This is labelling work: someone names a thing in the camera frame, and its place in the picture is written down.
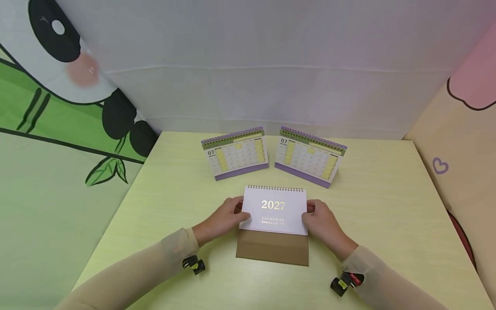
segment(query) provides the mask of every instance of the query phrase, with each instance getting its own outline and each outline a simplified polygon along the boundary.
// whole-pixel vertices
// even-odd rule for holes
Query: calendar base
[[[239,175],[242,175],[242,174],[245,174],[245,173],[250,173],[250,172],[253,172],[253,171],[262,170],[262,169],[266,169],[266,168],[269,168],[269,164],[268,163],[266,163],[266,164],[260,164],[260,165],[256,165],[256,166],[251,166],[251,167],[246,167],[246,168],[241,168],[239,170],[234,170],[234,171],[230,171],[230,172],[226,172],[226,173],[223,173],[221,175],[218,175],[218,176],[215,177],[215,180],[216,181],[219,181],[219,180],[223,180],[223,179],[227,179],[227,178],[230,178],[230,177],[239,176]]]
[[[302,179],[305,179],[307,181],[310,181],[312,183],[315,183],[317,185],[320,185],[322,187],[325,187],[325,188],[329,188],[331,186],[331,183],[329,182],[326,182],[324,180],[321,180],[321,179],[318,179],[316,177],[312,177],[311,175],[308,175],[304,172],[301,172],[301,171],[298,171],[296,169],[293,169],[293,168],[290,168],[288,166],[284,166],[284,165],[281,165],[279,163],[275,163],[274,167],[276,167],[277,169],[281,169],[282,171],[286,171],[287,173],[290,173],[292,175],[295,175],[299,178],[302,178]]]

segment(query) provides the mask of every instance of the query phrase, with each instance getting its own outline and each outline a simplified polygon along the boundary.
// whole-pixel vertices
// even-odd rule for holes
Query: wrist
[[[198,243],[199,248],[212,241],[212,238],[209,234],[209,229],[205,222],[201,222],[198,225],[193,226],[191,229],[193,230],[193,234],[196,238],[196,242]]]
[[[333,242],[326,243],[326,246],[340,262],[347,259],[358,248],[358,244],[344,233]]]

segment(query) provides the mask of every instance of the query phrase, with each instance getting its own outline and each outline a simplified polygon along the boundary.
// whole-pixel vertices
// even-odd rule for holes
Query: bamboo leaf
[[[116,175],[117,161],[116,158],[106,157],[99,162],[86,177],[86,186],[101,184],[113,178]]]
[[[122,161],[122,159],[117,160],[116,171],[117,171],[117,175],[119,176],[119,178],[121,180],[123,180],[124,182],[126,182],[126,184],[127,184],[127,178],[125,176],[125,164]]]

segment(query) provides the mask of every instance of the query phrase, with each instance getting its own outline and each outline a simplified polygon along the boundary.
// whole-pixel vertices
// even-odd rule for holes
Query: beige sleeve
[[[364,282],[355,291],[374,309],[447,310],[432,296],[389,268],[366,247],[359,246],[343,262],[343,270],[365,276]]]
[[[182,269],[198,252],[193,230],[180,229],[99,272],[67,296],[55,310],[121,310]]]

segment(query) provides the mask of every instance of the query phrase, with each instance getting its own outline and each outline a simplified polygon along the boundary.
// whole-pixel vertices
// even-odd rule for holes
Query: yellow calendar grid
[[[217,158],[219,159],[219,164],[222,171],[228,170],[226,157],[224,156],[224,152],[222,151],[222,149],[216,149],[215,153],[217,154]]]
[[[336,156],[329,156],[329,159],[327,160],[327,164],[325,165],[324,171],[322,172],[322,178],[324,179],[329,179],[332,173],[332,169],[334,168],[334,165],[336,164],[336,161],[338,158]]]
[[[263,154],[263,144],[261,139],[255,140],[256,157],[258,162],[265,161],[265,155]]]
[[[284,163],[286,165],[291,165],[291,160],[293,159],[294,150],[295,150],[295,143],[293,141],[289,141],[288,149],[286,150],[286,157],[284,158]]]

